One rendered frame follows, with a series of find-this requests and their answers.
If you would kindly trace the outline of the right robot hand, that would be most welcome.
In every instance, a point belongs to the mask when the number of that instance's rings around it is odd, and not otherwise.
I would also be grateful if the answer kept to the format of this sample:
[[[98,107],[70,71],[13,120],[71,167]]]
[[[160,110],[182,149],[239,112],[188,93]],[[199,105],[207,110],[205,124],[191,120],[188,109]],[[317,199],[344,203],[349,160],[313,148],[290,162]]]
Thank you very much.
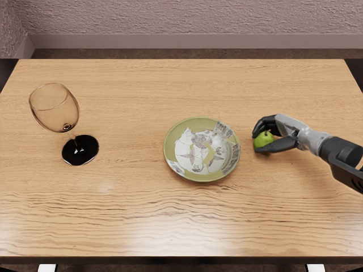
[[[323,142],[332,138],[332,135],[324,131],[313,130],[305,123],[282,113],[262,117],[252,131],[252,138],[255,139],[260,133],[267,130],[273,135],[279,136],[279,139],[256,148],[256,153],[278,153],[297,148],[301,151],[310,151],[313,155],[318,156]]]

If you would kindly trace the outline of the green pear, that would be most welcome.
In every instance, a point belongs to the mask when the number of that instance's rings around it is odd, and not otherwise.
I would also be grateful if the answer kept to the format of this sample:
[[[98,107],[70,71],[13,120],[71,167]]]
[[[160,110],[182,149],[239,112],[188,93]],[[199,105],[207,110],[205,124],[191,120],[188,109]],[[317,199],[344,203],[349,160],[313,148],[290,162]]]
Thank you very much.
[[[274,135],[270,131],[261,132],[253,141],[254,149],[264,147],[275,141]]]

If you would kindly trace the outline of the green patterned plate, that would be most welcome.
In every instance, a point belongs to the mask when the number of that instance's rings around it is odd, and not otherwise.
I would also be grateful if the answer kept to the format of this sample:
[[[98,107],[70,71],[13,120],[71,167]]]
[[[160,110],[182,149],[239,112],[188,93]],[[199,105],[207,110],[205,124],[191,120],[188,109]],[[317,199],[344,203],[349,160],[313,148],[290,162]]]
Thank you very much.
[[[229,175],[239,162],[241,147],[233,129],[210,117],[191,117],[166,134],[163,154],[179,176],[212,182]]]

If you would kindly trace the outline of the clear wine glass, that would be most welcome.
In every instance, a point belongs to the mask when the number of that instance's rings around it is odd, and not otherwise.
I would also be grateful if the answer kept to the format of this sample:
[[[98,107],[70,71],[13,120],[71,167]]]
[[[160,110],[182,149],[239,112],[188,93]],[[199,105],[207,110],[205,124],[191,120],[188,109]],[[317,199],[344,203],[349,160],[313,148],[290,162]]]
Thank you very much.
[[[61,83],[43,84],[32,91],[28,102],[34,118],[42,127],[67,134],[68,141],[61,153],[65,163],[84,165],[97,156],[99,143],[95,137],[73,133],[80,110],[76,98],[67,87]]]

